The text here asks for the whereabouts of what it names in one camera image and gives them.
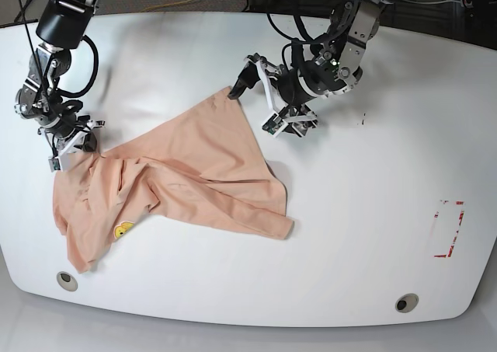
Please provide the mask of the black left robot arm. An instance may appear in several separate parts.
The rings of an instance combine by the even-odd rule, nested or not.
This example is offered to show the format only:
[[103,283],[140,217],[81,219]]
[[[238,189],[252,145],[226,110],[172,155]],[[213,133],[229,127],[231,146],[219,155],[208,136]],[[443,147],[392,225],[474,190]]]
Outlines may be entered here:
[[298,9],[293,18],[298,37],[288,37],[281,54],[290,61],[273,64],[260,54],[249,55],[228,93],[236,100],[261,82],[270,115],[262,129],[276,137],[283,132],[299,138],[318,126],[308,103],[319,97],[353,90],[363,75],[360,62],[380,24],[380,16],[394,0],[341,0],[330,12],[328,29],[312,37]]

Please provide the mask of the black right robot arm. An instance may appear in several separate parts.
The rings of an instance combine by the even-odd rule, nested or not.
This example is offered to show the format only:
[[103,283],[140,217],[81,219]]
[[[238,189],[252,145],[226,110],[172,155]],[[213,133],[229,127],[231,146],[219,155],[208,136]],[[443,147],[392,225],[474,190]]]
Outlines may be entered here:
[[[15,110],[21,118],[34,119],[40,131],[49,134],[54,155],[74,139],[75,149],[95,152],[97,139],[90,116],[79,116],[80,100],[93,86],[99,69],[95,43],[85,35],[100,0],[48,0],[36,28],[42,43],[31,49],[29,73],[16,94]],[[92,51],[92,74],[78,92],[58,87],[60,77],[71,67],[71,51],[85,42]]]

